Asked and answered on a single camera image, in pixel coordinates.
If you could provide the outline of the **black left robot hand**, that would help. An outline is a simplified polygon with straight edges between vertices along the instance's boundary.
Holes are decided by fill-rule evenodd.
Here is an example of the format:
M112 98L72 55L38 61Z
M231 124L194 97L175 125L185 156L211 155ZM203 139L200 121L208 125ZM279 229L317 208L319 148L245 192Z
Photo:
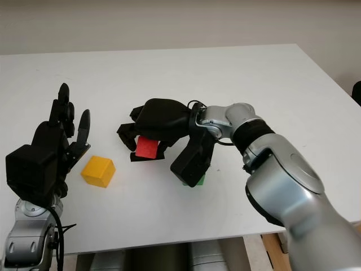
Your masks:
M32 145L53 151L57 158L57 169L54 184L51 188L60 197L67 195L65 183L67 174L90 148L87 142L90 131L90 110L86 109L81 116L76 141L69 143L74 136L74 105L69 101L69 87L66 83L60 86L58 98L53 100L48 121L42 122L35 131Z

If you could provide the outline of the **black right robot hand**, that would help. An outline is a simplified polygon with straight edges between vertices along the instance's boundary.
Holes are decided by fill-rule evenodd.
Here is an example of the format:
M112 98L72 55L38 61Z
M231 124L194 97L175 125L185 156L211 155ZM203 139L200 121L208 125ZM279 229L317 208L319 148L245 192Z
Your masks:
M125 146L135 151L136 136L173 142L189 134L191 110L172 99L152 98L130 112L132 123L121 124L117 134Z

